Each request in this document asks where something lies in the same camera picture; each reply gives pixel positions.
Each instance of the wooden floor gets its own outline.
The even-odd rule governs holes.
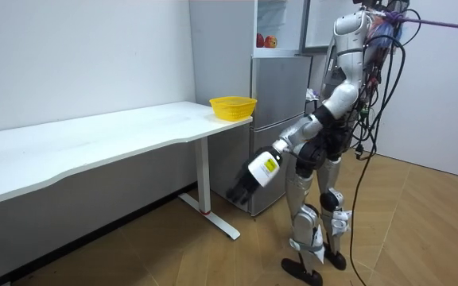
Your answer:
[[[346,155],[337,188],[352,204],[363,163]],[[312,186],[307,201],[318,206]],[[19,280],[16,286],[295,286],[280,267],[288,247],[285,198],[251,218],[212,196],[235,242],[179,199]],[[368,285],[458,285],[458,176],[375,157],[355,213],[356,268]],[[349,234],[342,253],[348,258]],[[318,263],[325,286],[360,285],[349,267]]]

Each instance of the table foot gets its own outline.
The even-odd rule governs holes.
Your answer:
[[[224,233],[227,234],[227,236],[229,238],[232,238],[232,240],[236,240],[236,238],[239,238],[239,235],[240,235],[239,231],[237,231],[229,223],[227,223],[223,219],[221,219],[218,215],[213,214],[213,212],[208,212],[208,214],[203,214],[199,210],[199,202],[197,202],[193,197],[191,197],[190,195],[187,195],[187,194],[181,194],[181,195],[179,195],[179,198],[184,200],[187,204],[189,204],[194,209],[196,209],[196,211],[201,213],[210,222],[213,222],[213,224],[218,226]]]

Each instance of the yellow bowl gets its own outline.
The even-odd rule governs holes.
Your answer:
[[[227,96],[211,99],[210,103],[216,117],[228,121],[238,121],[252,115],[257,100],[240,96]]]

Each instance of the red apple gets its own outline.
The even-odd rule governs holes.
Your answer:
[[[258,33],[258,36],[257,36],[257,39],[255,39],[255,45],[258,47],[258,48],[262,48],[264,47],[264,37]]]
[[[264,41],[264,46],[267,48],[276,48],[277,47],[277,38],[275,36],[268,36]]]

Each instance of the freezer drawer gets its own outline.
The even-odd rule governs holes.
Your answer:
[[[304,112],[310,57],[260,58],[252,62],[254,129],[261,129]]]
[[[273,144],[273,142],[278,139],[282,130],[291,126],[302,116],[303,114],[281,124],[259,131],[251,130],[250,142],[252,144],[253,152],[257,151],[262,146],[270,146]],[[285,169],[288,161],[289,156],[285,156],[285,160],[277,176],[266,187],[258,189],[250,199],[249,212],[252,216],[264,211],[285,194]]]

